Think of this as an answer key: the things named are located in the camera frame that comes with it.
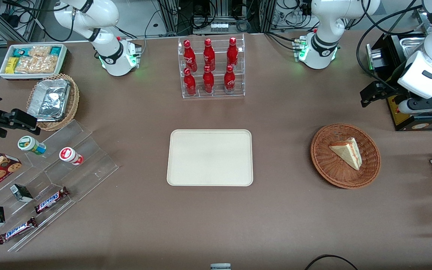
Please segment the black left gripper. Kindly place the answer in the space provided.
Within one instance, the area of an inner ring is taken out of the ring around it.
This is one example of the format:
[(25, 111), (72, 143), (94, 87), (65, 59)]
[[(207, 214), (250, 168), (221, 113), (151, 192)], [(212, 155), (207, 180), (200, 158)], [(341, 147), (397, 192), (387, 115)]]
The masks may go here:
[(365, 108), (374, 101), (388, 99), (392, 96), (396, 96), (395, 103), (402, 103), (408, 99), (408, 91), (396, 82), (376, 80), (360, 91), (360, 103), (362, 108)]

